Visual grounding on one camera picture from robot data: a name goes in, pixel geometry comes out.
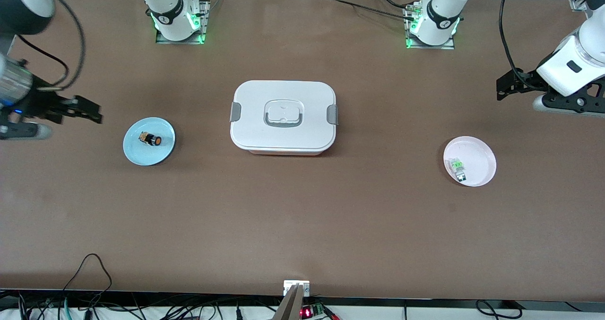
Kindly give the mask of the light blue round plate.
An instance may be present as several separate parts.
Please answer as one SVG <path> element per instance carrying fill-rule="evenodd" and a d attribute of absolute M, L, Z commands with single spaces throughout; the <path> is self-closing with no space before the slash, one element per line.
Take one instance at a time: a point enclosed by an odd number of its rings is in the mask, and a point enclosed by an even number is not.
<path fill-rule="evenodd" d="M 139 141 L 142 132 L 162 137 L 159 146 Z M 176 133 L 168 121 L 159 117 L 143 118 L 130 126 L 123 137 L 122 149 L 127 159 L 140 166 L 153 166 L 166 160 L 175 149 Z"/>

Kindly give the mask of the pink round plate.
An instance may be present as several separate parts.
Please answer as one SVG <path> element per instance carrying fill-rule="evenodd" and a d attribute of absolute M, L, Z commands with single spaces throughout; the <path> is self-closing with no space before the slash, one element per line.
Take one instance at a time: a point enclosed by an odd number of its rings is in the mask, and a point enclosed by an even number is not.
<path fill-rule="evenodd" d="M 444 148 L 443 164 L 448 175 L 462 186 L 480 187 L 488 184 L 496 174 L 497 161 L 491 148 L 482 140 L 472 136 L 452 139 Z M 450 171 L 448 160 L 459 158 L 465 167 L 467 180 L 458 182 Z"/>

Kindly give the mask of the pink storage box white lid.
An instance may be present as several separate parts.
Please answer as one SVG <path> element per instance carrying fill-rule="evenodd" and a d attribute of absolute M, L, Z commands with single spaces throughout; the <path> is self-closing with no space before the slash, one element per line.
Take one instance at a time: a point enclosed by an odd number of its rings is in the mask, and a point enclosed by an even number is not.
<path fill-rule="evenodd" d="M 338 107 L 326 83 L 250 80 L 234 93 L 233 143 L 253 154 L 317 156 L 335 142 Z"/>

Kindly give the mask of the grey aluminium bar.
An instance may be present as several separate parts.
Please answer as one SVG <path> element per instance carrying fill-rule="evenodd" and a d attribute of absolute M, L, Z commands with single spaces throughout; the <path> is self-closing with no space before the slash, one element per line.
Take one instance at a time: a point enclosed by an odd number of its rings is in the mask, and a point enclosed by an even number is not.
<path fill-rule="evenodd" d="M 304 290 L 302 285 L 291 287 L 286 296 L 283 297 L 277 311 L 271 320 L 301 320 L 300 310 L 304 301 Z"/>

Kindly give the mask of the circuit board red light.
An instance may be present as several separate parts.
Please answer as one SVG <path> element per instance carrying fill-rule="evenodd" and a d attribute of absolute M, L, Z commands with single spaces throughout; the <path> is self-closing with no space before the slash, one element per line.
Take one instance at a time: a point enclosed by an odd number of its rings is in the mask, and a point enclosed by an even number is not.
<path fill-rule="evenodd" d="M 301 320 L 309 320 L 311 318 L 315 318 L 317 316 L 324 315 L 324 306 L 322 303 L 311 303 L 309 305 L 305 305 L 301 307 L 300 310 L 300 319 Z"/>

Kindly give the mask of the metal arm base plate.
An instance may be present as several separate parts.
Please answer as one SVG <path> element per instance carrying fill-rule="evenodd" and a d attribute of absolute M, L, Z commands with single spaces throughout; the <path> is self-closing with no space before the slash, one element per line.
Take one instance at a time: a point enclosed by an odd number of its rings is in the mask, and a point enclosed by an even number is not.
<path fill-rule="evenodd" d="M 419 2 L 415 5 L 407 5 L 402 9 L 405 17 L 406 48 L 417 49 L 454 49 L 454 34 L 457 31 L 460 17 L 454 20 L 433 21 L 425 14 L 423 6 Z"/>
<path fill-rule="evenodd" d="M 181 10 L 169 16 L 150 12 L 156 29 L 156 44 L 200 45 L 206 40 L 210 15 L 207 0 L 185 0 Z"/>

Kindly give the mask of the green push button switch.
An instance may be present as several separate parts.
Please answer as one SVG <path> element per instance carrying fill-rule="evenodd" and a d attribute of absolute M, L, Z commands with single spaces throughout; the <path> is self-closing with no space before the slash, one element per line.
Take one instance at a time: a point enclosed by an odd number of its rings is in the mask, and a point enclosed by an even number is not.
<path fill-rule="evenodd" d="M 458 182 L 465 182 L 467 180 L 467 176 L 465 173 L 465 167 L 462 161 L 459 158 L 453 158 L 448 160 L 448 165 L 452 176 Z"/>

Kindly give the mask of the small white bracket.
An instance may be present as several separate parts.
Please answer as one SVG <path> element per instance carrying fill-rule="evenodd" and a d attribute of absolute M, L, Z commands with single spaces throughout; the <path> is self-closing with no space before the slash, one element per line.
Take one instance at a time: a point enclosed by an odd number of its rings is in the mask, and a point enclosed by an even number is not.
<path fill-rule="evenodd" d="M 304 290 L 304 297 L 309 298 L 311 296 L 311 284 L 307 280 L 284 280 L 283 282 L 283 296 L 289 292 L 291 287 L 302 285 Z"/>

